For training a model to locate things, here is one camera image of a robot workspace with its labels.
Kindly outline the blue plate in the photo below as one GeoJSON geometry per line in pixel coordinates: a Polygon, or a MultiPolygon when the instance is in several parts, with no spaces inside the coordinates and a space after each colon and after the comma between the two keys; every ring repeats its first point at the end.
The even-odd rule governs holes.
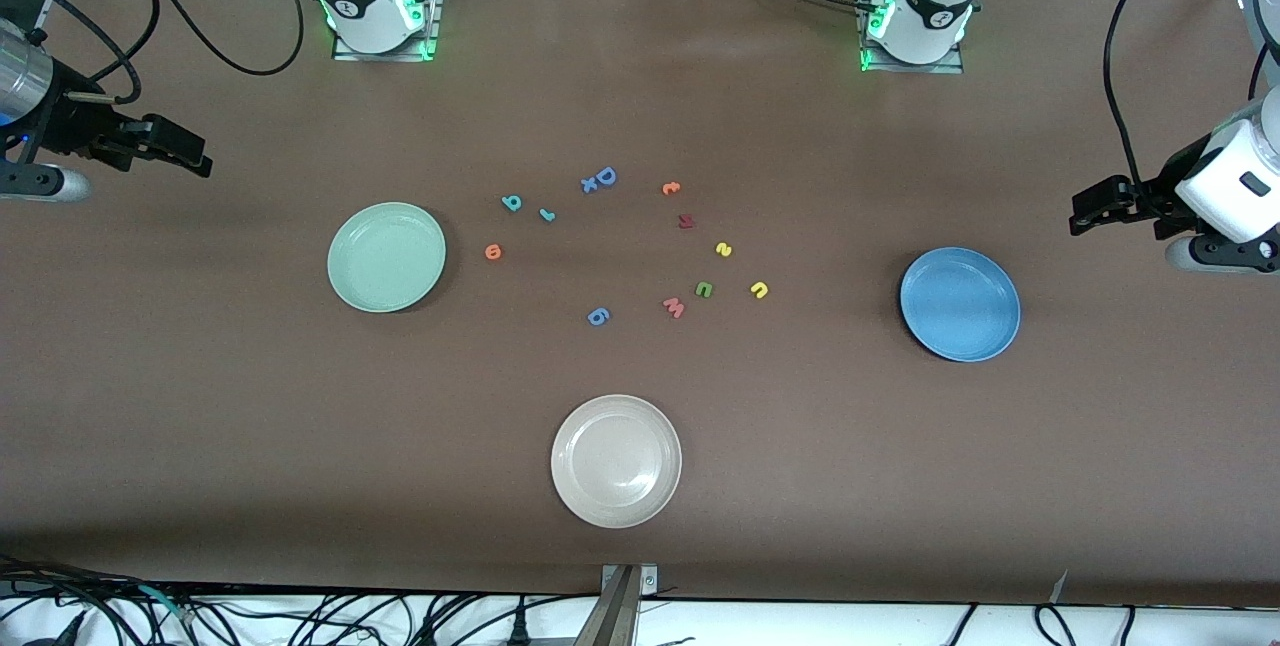
{"type": "Polygon", "coordinates": [[[925,351],[957,363],[1001,356],[1021,327],[1021,299],[1010,274],[968,248],[919,255],[899,283],[899,310],[925,351]]]}

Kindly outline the mint green plate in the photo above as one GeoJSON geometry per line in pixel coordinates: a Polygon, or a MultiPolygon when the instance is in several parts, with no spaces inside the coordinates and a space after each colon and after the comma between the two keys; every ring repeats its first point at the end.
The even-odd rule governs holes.
{"type": "Polygon", "coordinates": [[[326,255],[326,276],[348,307],[401,312],[435,289],[447,253],[445,232],[428,210],[384,201],[338,228],[326,255]]]}

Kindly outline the beige plate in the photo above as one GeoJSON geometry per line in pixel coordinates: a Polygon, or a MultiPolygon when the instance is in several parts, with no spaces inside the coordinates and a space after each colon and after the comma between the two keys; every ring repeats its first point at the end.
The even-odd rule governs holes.
{"type": "Polygon", "coordinates": [[[577,406],[550,446],[559,500],[580,521],[605,530],[655,518],[675,496],[682,467],[680,437],[667,414],[627,394],[577,406]]]}

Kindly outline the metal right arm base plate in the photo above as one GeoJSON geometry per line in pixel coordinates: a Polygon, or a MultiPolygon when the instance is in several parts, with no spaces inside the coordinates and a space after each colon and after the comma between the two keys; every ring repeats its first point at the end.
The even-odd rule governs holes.
{"type": "Polygon", "coordinates": [[[337,61],[433,61],[443,0],[321,0],[337,61]]]}

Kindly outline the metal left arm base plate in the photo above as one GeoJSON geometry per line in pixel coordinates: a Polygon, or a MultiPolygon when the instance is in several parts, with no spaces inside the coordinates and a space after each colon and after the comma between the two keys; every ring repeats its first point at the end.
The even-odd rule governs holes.
{"type": "Polygon", "coordinates": [[[855,0],[867,12],[858,17],[860,67],[864,72],[918,72],[960,75],[960,41],[973,14],[970,4],[960,12],[915,12],[909,0],[855,0]]]}

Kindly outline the metal table edge bracket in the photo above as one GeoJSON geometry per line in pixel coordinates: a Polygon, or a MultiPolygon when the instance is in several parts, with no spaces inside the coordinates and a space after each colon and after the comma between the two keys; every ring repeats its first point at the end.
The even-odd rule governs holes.
{"type": "MultiPolygon", "coordinates": [[[[637,571],[640,595],[643,597],[655,596],[660,587],[659,568],[655,563],[634,564],[637,571]]],[[[602,567],[600,590],[604,592],[616,572],[622,569],[621,564],[605,564],[602,567]]]]}

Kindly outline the dark metal post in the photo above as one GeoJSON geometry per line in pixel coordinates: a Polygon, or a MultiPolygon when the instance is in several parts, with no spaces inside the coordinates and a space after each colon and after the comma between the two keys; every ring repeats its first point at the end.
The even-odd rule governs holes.
{"type": "Polygon", "coordinates": [[[641,565],[609,565],[573,646],[634,646],[645,578],[641,565]]]}

